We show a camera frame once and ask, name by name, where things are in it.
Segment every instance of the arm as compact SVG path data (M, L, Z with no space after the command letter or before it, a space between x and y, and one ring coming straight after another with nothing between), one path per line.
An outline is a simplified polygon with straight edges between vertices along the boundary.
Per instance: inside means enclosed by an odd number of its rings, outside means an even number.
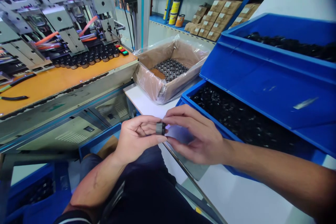
M188 145L168 138L177 152L194 163L233 166L315 219L334 215L335 171L282 152L224 139L212 121L188 105L170 109L163 121L186 127L194 135Z
M147 148L167 140L165 136L153 135L156 123L160 121L160 118L141 115L123 122L115 152L93 168L80 182L63 213L81 210L94 223L98 222L101 206L126 165L138 159Z

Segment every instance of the forearm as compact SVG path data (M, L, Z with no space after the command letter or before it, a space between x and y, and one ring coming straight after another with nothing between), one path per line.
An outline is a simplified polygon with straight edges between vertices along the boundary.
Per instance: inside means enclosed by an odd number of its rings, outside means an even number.
M231 165L316 219L335 206L336 172L286 153L232 141Z
M85 208L101 206L111 193L125 166L126 164L120 163L114 157L114 153L110 154L80 182L72 195L70 205Z

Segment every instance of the hand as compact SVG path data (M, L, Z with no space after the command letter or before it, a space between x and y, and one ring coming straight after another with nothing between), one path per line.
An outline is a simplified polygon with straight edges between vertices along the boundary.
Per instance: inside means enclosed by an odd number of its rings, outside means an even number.
M162 120L166 124L180 125L189 130L195 139L188 145L175 138L168 142L178 153L198 164L229 164L233 156L231 141L222 137L215 124L189 105L182 105L167 111Z
M154 135L156 123L160 121L151 115L140 115L123 122L114 156L126 165L137 160L149 147L165 142L165 136Z

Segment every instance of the wooden tabletop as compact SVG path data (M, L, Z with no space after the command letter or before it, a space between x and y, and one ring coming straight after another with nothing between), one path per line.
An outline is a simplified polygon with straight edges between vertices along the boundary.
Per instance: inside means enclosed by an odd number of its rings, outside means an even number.
M82 82L88 81L96 76L102 75L112 69L121 67L122 65L137 59L137 57L129 52L129 55L127 56L120 54L119 57L110 59L108 62L100 61L85 69L81 67L78 67L74 70L68 68L53 68L38 73L37 76L25 80L22 83L0 94L0 96L5 97L29 97L26 100L20 101L8 101L0 99L0 117L46 99L52 95L60 93Z

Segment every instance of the black handle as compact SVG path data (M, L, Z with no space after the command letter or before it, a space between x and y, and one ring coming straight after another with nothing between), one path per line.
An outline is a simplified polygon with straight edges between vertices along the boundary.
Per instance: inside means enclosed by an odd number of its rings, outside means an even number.
M14 81L14 82L12 82L12 83L9 84L9 85L10 85L10 86L15 86L15 85L17 85L17 84L19 84L19 83L21 83L21 82L23 82L23 81L25 81L25 80L27 80L27 79L30 79L31 77L34 77L34 76L36 76L35 73L32 73L32 74L23 76L22 78L20 78L20 79Z
M16 101L16 100L25 100L28 99L28 96L18 96L18 97L0 97L1 100L12 100L12 101Z

